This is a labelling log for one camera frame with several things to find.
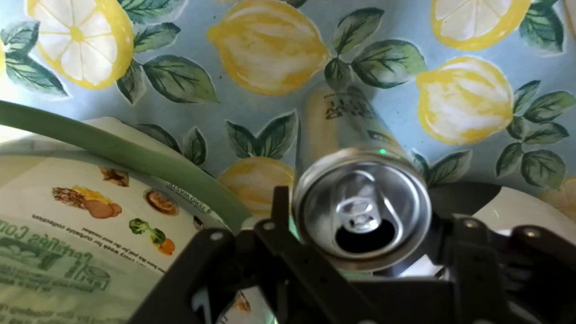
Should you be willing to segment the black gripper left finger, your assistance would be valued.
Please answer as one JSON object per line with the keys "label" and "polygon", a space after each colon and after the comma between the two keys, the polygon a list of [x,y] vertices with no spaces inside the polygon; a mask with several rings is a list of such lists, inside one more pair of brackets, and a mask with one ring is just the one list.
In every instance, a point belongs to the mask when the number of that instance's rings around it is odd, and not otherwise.
{"label": "black gripper left finger", "polygon": [[237,295],[256,287],[280,324],[312,324],[296,277],[282,260],[291,188],[276,187],[273,215],[253,230],[204,228],[129,318],[129,324],[217,324]]}

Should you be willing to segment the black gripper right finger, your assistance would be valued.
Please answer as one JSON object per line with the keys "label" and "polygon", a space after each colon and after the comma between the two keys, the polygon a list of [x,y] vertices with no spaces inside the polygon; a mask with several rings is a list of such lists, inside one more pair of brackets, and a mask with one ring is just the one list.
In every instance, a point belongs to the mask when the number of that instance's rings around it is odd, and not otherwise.
{"label": "black gripper right finger", "polygon": [[546,226],[436,215],[431,259],[449,271],[456,324],[576,324],[576,244]]}

